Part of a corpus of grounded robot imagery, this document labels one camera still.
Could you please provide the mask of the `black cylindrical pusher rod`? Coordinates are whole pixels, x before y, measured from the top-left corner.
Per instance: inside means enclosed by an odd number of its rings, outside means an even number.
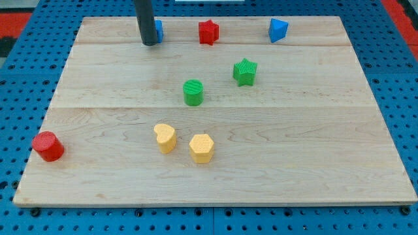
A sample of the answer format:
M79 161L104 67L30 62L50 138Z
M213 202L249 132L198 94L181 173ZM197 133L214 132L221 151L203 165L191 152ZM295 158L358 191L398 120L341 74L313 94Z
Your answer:
M145 46L157 44L157 30L155 26L153 6L151 0L133 0L137 17L138 29L142 43Z

